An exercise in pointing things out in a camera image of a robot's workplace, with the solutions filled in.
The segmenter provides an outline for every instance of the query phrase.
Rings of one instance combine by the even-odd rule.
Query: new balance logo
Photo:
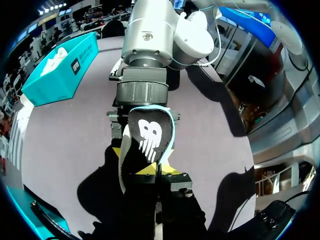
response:
[[[161,142],[162,129],[159,123],[148,122],[144,119],[138,122],[140,135],[144,140],[140,141],[139,150],[147,157],[148,161],[153,163],[156,157],[155,148],[158,148]]]

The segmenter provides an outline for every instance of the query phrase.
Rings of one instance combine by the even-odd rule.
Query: white cable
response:
[[[255,18],[254,16],[251,16],[250,14],[245,13],[244,11],[240,11],[240,10],[238,10],[238,9],[233,9],[233,10],[235,10],[235,11],[241,13],[241,14],[244,14],[244,15],[246,15],[246,16],[254,19],[254,20],[256,20],[257,22],[259,22],[259,23],[261,23],[262,25],[266,26],[268,29],[272,30],[272,28],[271,28],[268,24],[265,24],[263,21],[260,21],[259,19]]]
[[[215,19],[214,22],[215,22],[215,27],[216,27],[216,33],[218,34],[218,40],[219,40],[219,52],[218,52],[218,55],[213,60],[211,60],[209,62],[206,62],[206,63],[195,63],[195,64],[193,64],[194,66],[200,66],[200,67],[209,66],[210,64],[213,64],[220,56],[220,53],[221,53],[221,38],[220,38],[220,33],[219,33],[217,20]]]

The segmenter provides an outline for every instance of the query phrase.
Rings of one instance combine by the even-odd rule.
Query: blue screen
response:
[[[14,42],[10,49],[13,49],[16,46],[16,42]]]
[[[18,37],[17,42],[20,42],[25,36],[27,36],[27,31],[24,31],[23,33],[21,33],[21,35]]]
[[[33,24],[31,27],[29,27],[29,29],[28,29],[28,34],[29,34],[31,31],[35,30],[37,26],[38,26],[38,23],[35,23],[35,24]]]
[[[59,16],[65,14],[65,13],[66,13],[66,10],[61,11],[61,12],[59,12]]]
[[[184,6],[184,0],[174,0],[173,8],[174,9],[182,9]]]
[[[235,23],[239,24],[248,32],[252,33],[257,39],[259,39],[267,48],[269,48],[275,39],[275,33],[269,29],[268,27],[264,26],[260,22],[252,19],[249,16],[242,14],[234,9],[227,8],[227,7],[219,7],[222,15]],[[262,12],[254,12],[249,10],[239,9],[242,12],[253,16],[254,18],[262,21],[263,23],[270,26],[270,15]]]

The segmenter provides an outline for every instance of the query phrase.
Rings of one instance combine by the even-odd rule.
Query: white cloth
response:
[[[40,77],[55,70],[67,55],[67,51],[63,47],[60,47],[57,51],[57,54],[54,55],[53,59],[49,58],[47,60],[46,65],[44,66],[42,73],[40,74]]]

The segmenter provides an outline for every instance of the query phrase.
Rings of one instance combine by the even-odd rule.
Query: sneaker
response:
[[[119,156],[119,179],[125,191],[126,176],[152,163],[168,160],[175,139],[175,123],[168,108],[159,105],[133,108],[124,128]]]

